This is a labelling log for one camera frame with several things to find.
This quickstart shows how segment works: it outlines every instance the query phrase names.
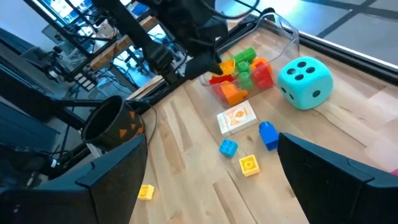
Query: teal foam die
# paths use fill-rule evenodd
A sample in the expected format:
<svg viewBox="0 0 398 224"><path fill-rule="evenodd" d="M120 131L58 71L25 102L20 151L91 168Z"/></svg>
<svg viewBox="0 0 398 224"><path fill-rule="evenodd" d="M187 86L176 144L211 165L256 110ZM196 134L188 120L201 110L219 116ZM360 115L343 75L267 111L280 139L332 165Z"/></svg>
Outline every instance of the teal foam die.
<svg viewBox="0 0 398 224"><path fill-rule="evenodd" d="M333 90L329 68L313 57L289 62L278 75L278 87L285 99L300 110L323 103Z"/></svg>

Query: blue duplo brick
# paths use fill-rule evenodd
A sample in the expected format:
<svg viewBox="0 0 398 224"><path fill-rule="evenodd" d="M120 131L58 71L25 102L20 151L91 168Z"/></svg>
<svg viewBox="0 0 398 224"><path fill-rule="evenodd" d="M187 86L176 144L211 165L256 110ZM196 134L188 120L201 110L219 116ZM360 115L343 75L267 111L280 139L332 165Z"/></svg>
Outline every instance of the blue duplo brick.
<svg viewBox="0 0 398 224"><path fill-rule="evenodd" d="M227 157L234 157L236 150L238 149L238 144L235 141L224 139L220 145L220 153Z"/></svg>
<svg viewBox="0 0 398 224"><path fill-rule="evenodd" d="M268 151L278 148L278 132L274 125L268 121L263 121L259 125L259 133Z"/></svg>

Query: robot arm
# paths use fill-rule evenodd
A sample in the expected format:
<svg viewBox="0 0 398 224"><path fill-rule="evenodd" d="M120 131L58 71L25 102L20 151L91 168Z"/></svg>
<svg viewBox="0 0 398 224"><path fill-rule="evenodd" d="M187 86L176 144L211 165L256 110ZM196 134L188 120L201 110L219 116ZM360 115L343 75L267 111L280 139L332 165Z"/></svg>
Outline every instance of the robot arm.
<svg viewBox="0 0 398 224"><path fill-rule="evenodd" d="M144 58L155 72L164 77L175 73L172 65L172 53L160 43L154 42L130 12L119 0L92 0L93 4L106 11L116 27L130 37L136 47L142 48ZM155 16L176 38L187 54L193 58L187 62L185 76L194 79L211 71L222 74L216 53L215 39L228 33L226 20L212 15L203 9L199 1L191 0L139 0L149 6L151 15ZM215 0L206 0L214 7Z"/></svg>

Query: black cylindrical cup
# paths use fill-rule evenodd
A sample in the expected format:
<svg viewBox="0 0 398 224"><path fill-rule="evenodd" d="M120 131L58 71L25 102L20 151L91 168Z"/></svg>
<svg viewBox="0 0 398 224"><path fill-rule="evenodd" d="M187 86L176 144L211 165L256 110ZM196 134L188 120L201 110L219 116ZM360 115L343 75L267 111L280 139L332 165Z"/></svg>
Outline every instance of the black cylindrical cup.
<svg viewBox="0 0 398 224"><path fill-rule="evenodd" d="M90 114L81 138L85 143L110 151L143 133L139 115L121 96L111 96Z"/></svg>

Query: wood grain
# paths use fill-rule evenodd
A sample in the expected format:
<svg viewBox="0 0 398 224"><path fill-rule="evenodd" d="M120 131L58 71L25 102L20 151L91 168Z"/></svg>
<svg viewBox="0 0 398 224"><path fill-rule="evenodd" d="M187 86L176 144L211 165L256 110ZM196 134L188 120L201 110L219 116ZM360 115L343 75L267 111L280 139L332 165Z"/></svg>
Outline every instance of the wood grain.
<svg viewBox="0 0 398 224"><path fill-rule="evenodd" d="M156 75L154 78L149 80L145 85L138 90L136 90L134 93L132 93L130 96L127 97L127 100L131 99L139 99L145 96L148 92L156 88L158 85L162 84L164 82L164 79L160 75Z"/></svg>
<svg viewBox="0 0 398 224"><path fill-rule="evenodd" d="M250 45L267 52L275 44L272 35L257 31L223 58ZM299 111L273 87L249 99L259 120L370 166L398 169L398 88L303 46L300 52L331 69L334 92L315 109ZM137 201L133 223L308 223L258 125L229 137L239 145L232 159L218 152L223 137L216 114L225 109L199 80L186 82L155 108L159 127L144 178L144 184L155 186L155 197ZM149 113L147 124L155 119ZM250 154L261 172L245 177L239 158Z"/></svg>

